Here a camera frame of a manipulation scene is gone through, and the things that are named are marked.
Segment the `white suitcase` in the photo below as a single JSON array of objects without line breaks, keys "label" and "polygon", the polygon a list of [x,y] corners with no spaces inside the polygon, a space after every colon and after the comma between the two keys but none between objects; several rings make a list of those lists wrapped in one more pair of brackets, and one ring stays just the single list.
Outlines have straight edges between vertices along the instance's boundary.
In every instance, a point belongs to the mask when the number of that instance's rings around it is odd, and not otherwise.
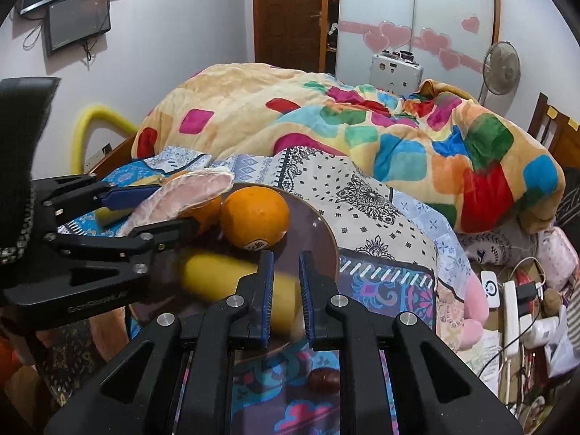
[{"label": "white suitcase", "polygon": [[398,96],[408,96],[419,89],[423,67],[406,51],[389,52],[372,56],[370,84]]}]

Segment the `power strip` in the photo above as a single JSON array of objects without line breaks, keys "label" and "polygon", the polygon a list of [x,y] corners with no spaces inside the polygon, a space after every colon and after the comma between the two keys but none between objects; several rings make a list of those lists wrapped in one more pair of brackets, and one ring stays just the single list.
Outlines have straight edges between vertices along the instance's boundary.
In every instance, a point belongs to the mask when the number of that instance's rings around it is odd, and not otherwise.
[{"label": "power strip", "polygon": [[515,281],[504,283],[504,358],[511,360],[518,354],[520,342],[520,318],[517,312]]}]

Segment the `pink bag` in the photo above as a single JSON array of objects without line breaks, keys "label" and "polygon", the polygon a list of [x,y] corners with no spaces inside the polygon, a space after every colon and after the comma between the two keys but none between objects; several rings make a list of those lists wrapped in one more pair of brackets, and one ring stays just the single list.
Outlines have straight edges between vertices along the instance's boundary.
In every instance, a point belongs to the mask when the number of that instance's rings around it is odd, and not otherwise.
[{"label": "pink bag", "polygon": [[578,268],[578,254],[559,227],[543,233],[538,246],[538,260],[546,273],[546,286],[561,290]]}]

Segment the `wooden headboard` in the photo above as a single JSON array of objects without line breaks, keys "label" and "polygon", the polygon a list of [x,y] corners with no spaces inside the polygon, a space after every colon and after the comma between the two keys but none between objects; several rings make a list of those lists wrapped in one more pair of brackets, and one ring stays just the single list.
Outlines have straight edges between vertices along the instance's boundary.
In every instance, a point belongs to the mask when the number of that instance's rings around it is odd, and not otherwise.
[{"label": "wooden headboard", "polygon": [[[538,138],[544,120],[547,121],[541,137]],[[580,168],[580,129],[578,124],[554,106],[549,105],[547,96],[540,93],[528,134],[545,145],[553,127],[555,127],[554,137],[550,145],[547,146],[548,151],[560,166]]]}]

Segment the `beaded trim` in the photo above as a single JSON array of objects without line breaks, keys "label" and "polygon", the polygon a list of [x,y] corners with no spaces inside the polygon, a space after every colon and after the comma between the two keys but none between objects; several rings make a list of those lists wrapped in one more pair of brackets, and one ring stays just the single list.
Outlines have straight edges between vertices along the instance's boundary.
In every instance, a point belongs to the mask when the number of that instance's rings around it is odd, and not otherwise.
[{"label": "beaded trim", "polygon": [[34,188],[30,189],[30,198],[26,204],[26,212],[24,215],[24,223],[22,224],[22,229],[20,230],[20,235],[16,241],[14,247],[6,247],[0,249],[0,265],[6,265],[16,261],[24,255],[26,246],[28,245],[28,240],[30,240],[30,233],[33,229],[34,221],[34,201],[36,200],[36,193]]}]

